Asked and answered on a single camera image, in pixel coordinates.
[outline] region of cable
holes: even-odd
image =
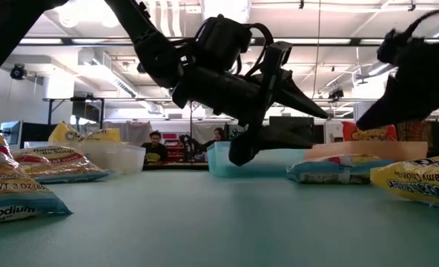
[[[210,18],[205,19],[205,21],[203,22],[203,24],[199,27],[197,33],[195,33],[195,37],[194,39],[197,40],[199,35],[201,34],[201,32],[203,31],[203,29],[205,28],[206,22],[209,20]]]
[[[248,29],[258,29],[264,35],[264,45],[263,45],[263,50],[261,51],[261,54],[257,58],[256,62],[254,63],[252,68],[247,72],[247,74],[244,75],[245,78],[250,77],[257,70],[260,69],[261,60],[263,60],[265,51],[267,50],[267,47],[274,43],[274,37],[272,36],[271,31],[264,24],[254,23],[254,24],[249,25]]]
[[[236,59],[236,75],[239,75],[242,70],[242,61],[241,61],[241,55],[239,55]]]
[[[427,19],[430,16],[433,16],[433,15],[436,15],[436,14],[439,14],[439,10],[433,10],[433,11],[430,11],[428,13],[425,13],[419,19],[416,19],[415,22],[412,22],[412,24],[409,25],[409,27],[407,27],[407,29],[404,31],[403,35],[410,37],[412,35],[412,33],[415,31],[415,29],[417,29],[417,26],[419,26],[419,24],[424,19]]]
[[[315,97],[315,87],[317,85],[317,71],[318,71],[318,53],[320,50],[320,25],[321,25],[321,18],[322,18],[322,10],[320,9],[322,7],[322,0],[318,1],[318,37],[317,37],[317,55],[315,57],[315,72],[314,72],[314,91],[311,95],[311,99],[314,100]]]

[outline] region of woman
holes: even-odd
[[[216,129],[214,129],[213,134],[214,134],[214,139],[206,142],[203,145],[204,151],[206,151],[206,149],[210,145],[213,145],[216,141],[226,141],[225,130],[223,130],[222,128],[218,127]]]

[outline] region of clear plastic container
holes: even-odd
[[[230,142],[215,142],[208,147],[208,167],[218,177],[286,177],[285,169],[303,160],[304,149],[260,151],[241,167],[229,161]]]
[[[41,148],[48,146],[48,142],[25,142],[24,148]]]
[[[67,142],[45,143],[27,142],[30,148],[47,145],[74,148],[83,153],[92,163],[103,170],[114,171],[115,174],[135,174],[144,168],[145,148],[126,145],[119,142]]]

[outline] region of security camera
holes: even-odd
[[[142,65],[142,63],[139,63],[139,64],[137,65],[137,71],[139,71],[140,74],[146,74],[146,73],[147,73],[147,71],[145,71],[145,68],[144,68],[144,66]]]
[[[25,80],[27,78],[27,71],[25,70],[25,65],[15,64],[13,69],[10,71],[10,77],[19,81]]]
[[[343,93],[342,88],[334,89],[334,90],[330,91],[330,93],[329,93],[329,99],[331,99],[332,101],[338,101],[339,99],[343,98],[344,96],[345,96],[345,94]]]

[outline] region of desk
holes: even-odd
[[[439,266],[439,208],[372,186],[148,171],[50,188],[75,214],[0,224],[0,266]]]
[[[157,171],[157,170],[195,170],[195,171],[207,171],[207,162],[169,162],[167,164],[147,164],[144,165],[144,171]]]

